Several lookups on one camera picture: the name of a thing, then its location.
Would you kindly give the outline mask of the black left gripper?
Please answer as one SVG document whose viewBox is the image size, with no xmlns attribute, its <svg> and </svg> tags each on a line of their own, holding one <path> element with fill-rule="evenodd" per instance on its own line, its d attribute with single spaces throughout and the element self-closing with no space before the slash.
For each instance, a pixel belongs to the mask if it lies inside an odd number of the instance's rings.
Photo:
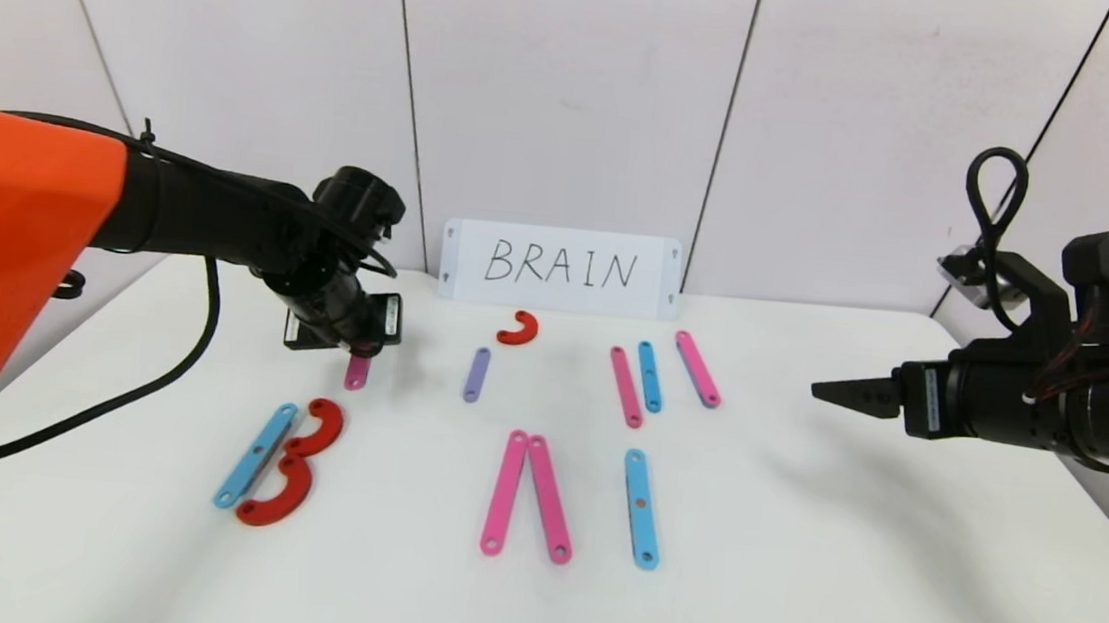
<svg viewBox="0 0 1109 623">
<path fill-rule="evenodd" d="M 346 349 L 375 357 L 401 343 L 403 298 L 395 293 L 362 292 L 354 302 L 325 297 L 287 298 L 283 344 L 289 350 Z"/>
</svg>

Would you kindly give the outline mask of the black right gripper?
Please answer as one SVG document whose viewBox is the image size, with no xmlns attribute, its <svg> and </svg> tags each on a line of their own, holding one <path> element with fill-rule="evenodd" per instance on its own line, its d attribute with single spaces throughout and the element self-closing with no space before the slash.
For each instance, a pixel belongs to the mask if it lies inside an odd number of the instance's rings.
<svg viewBox="0 0 1109 623">
<path fill-rule="evenodd" d="M 1065 452 L 1067 429 L 1056 402 L 1024 404 L 1034 368 L 1000 362 L 903 362 L 888 377 L 820 381 L 810 394 L 873 418 L 897 419 L 910 437 L 973 438 Z"/>
</svg>

